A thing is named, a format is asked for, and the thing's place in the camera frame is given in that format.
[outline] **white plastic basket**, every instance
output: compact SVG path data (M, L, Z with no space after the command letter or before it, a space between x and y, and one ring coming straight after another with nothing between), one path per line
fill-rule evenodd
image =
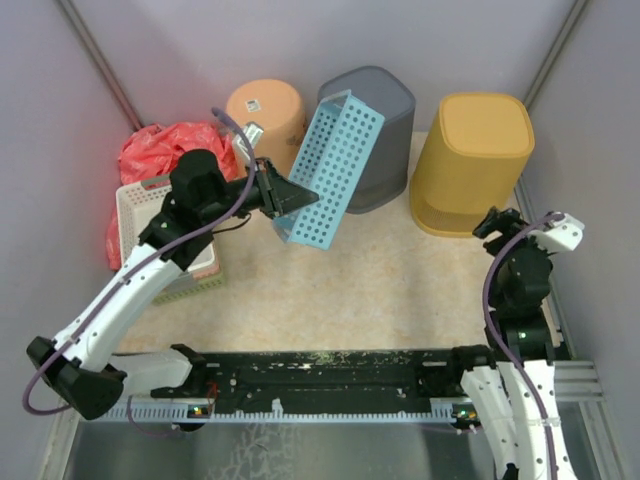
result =
M170 191L168 175L123 185L116 191L120 260L123 264L137 245L142 230L160 212L162 201ZM211 243L187 271L159 294L154 302L164 303L221 285L223 279L214 244Z

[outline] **label sticker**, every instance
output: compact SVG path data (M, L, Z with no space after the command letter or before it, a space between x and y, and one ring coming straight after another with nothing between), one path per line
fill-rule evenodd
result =
M258 102L257 98L246 101L245 105L247 106L247 110L249 111L249 113L259 112L260 110L262 110L262 108L260 107L260 102Z
M251 143L251 146L255 148L258 142L260 141L260 137L262 137L262 134L264 133L264 129L260 127L260 125L258 125L257 123L249 122L243 127L242 130L244 134L247 136L247 139L249 140L249 142ZM234 137L232 145L236 154L239 154L240 157L242 157L242 159L244 160L245 164L248 165L249 152L246 146L244 145L244 142L238 135Z

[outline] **red plastic bag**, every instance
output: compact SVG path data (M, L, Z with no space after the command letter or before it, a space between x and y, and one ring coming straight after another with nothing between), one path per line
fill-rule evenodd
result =
M227 181L236 178L238 168L228 135L220 135L208 123L176 123L170 127L150 125L131 135L118 156L120 179L126 185L167 174L176 168L183 153L197 148L206 148L216 155ZM119 270L120 239L115 210L107 229L107 256L109 267Z

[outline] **yellow trash bin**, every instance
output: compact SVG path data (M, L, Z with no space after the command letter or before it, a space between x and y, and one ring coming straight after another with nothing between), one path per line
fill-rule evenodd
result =
M433 235L468 237L503 208L534 147L518 99L500 93L445 97L410 182L411 214Z

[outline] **metal frame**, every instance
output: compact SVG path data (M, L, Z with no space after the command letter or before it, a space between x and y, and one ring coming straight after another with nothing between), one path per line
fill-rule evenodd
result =
M111 65L103 55L100 47L87 28L80 12L71 0L54 0L60 8L62 15L67 19L69 27L78 37L80 44L87 53L87 56L93 62L94 66L100 73L100 76L111 91L114 100L118 103L120 110L127 119L127 122L134 131L140 130L144 124L140 116L136 112L135 107L127 97L124 88L118 81Z
M78 36L79 41L91 61L103 77L131 128L133 130L142 128L142 120L128 99L124 88L118 82L113 69L93 39L93 36L73 2L71 0L55 0L55 3L60 7L62 14L69 22L70 28ZM552 71L562 49L570 38L571 32L578 24L585 11L585 7L589 3L589 0L575 1L556 40L524 97L524 104L527 108L531 108L535 103L544 82ZM525 219L530 220L534 210L522 181L519 181L516 187L516 198L520 204L523 216ZM559 306L556 291L557 290L553 288L552 280L552 292L549 298L551 317L563 332L564 340L571 349L573 342L569 329L566 327L565 316ZM574 372L565 371L565 373L563 373L563 369L559 368L556 375L556 390L558 394L560 394L561 387L557 382L562 381L564 378L564 380L567 380L567 388L573 390L568 393L568 398L580 403L584 424L601 477L607 480L631 479L631 472L622 459L616 435L611 428L610 414L604 402L593 364L591 362L584 362L583 366L585 368L578 368L578 370ZM580 378L576 379L573 375L578 375ZM40 478L57 480L63 477L79 421L80 416L74 411L67 411L58 415L51 430L49 449L44 458Z

